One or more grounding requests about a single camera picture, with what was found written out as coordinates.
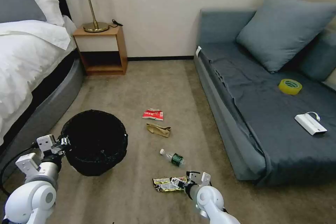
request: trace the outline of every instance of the water bottle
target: water bottle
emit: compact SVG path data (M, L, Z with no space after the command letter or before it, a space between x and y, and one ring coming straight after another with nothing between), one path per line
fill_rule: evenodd
M184 166L186 161L182 156L174 152L166 152L164 149L160 150L160 154L164 156L169 162L176 166Z

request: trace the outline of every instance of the trash can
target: trash can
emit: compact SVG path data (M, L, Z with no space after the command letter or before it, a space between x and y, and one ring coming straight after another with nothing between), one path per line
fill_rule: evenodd
M112 114L87 110L72 117L60 138L68 137L68 162L84 176L99 176L126 155L128 135L122 122Z

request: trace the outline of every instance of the red snack wrapper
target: red snack wrapper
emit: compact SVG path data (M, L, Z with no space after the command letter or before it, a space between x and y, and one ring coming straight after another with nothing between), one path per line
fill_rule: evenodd
M142 118L163 121L163 112L159 109L150 108L144 112Z

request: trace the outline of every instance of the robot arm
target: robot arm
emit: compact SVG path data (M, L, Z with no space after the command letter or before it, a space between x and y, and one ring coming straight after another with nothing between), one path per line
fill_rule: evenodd
M210 224L240 224L240 222L228 214L224 208L222 194L210 183L210 174L203 172L187 172L186 183L179 178L171 178L171 182L185 190L190 199L196 203L200 215L210 219Z
M5 205L5 219L14 223L44 224L53 212L58 173L67 139L56 141L53 135L37 140L43 159L35 153L21 156L16 166L26 175L25 184L17 188Z
M8 198L5 218L14 223L44 224L53 212L55 200L56 190L49 182L29 182Z

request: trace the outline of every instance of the wooden nightstand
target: wooden nightstand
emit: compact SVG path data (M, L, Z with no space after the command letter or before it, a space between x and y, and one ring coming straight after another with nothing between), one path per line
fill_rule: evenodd
M110 27L101 33L77 29L73 37L87 75L124 75L127 52L123 28Z

